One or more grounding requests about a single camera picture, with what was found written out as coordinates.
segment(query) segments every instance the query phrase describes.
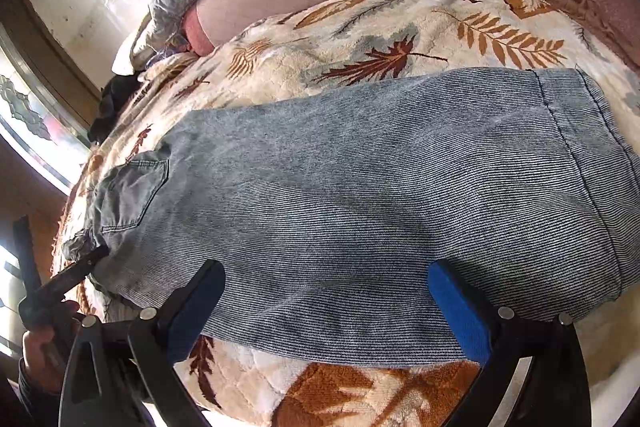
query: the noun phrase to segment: bed sheet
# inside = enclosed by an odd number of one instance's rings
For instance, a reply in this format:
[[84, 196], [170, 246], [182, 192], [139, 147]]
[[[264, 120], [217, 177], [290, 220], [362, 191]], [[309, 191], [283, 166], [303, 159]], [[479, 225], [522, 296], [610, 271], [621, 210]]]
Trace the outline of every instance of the bed sheet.
[[[143, 73], [142, 89], [92, 151], [69, 199], [54, 271], [65, 264], [60, 246], [82, 227], [93, 187], [114, 166], [153, 149], [190, 110], [467, 66], [580, 68], [602, 88], [620, 132], [640, 152], [638, 77], [544, 0], [329, 0], [261, 20], [207, 57], [178, 54]], [[101, 317], [112, 319], [121, 306], [88, 284], [72, 296]], [[640, 349], [639, 316], [636, 286], [577, 325], [592, 385]], [[478, 367], [468, 361], [397, 370], [344, 367], [201, 337], [176, 370], [204, 407], [252, 425], [370, 427], [439, 425]]]

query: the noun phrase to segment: denim pants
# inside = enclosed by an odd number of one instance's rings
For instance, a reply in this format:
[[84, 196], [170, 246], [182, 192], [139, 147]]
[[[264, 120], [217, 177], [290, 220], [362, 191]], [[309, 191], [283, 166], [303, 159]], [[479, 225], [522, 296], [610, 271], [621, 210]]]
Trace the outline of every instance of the denim pants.
[[159, 306], [206, 259], [205, 333], [286, 357], [463, 358], [426, 271], [494, 305], [579, 319], [640, 275], [640, 158], [577, 70], [470, 68], [187, 114], [95, 189], [77, 259]]

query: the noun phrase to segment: person's hand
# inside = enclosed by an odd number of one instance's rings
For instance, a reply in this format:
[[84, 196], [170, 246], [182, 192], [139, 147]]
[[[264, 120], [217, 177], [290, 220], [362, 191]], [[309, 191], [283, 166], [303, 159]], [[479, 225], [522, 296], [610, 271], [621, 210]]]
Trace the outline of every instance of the person's hand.
[[[75, 301], [65, 301], [70, 314], [78, 311], [80, 305]], [[37, 384], [47, 393], [60, 393], [65, 375], [51, 362], [46, 353], [46, 346], [53, 340], [51, 326], [35, 331], [27, 331], [22, 338], [24, 352], [24, 369], [31, 382]]]

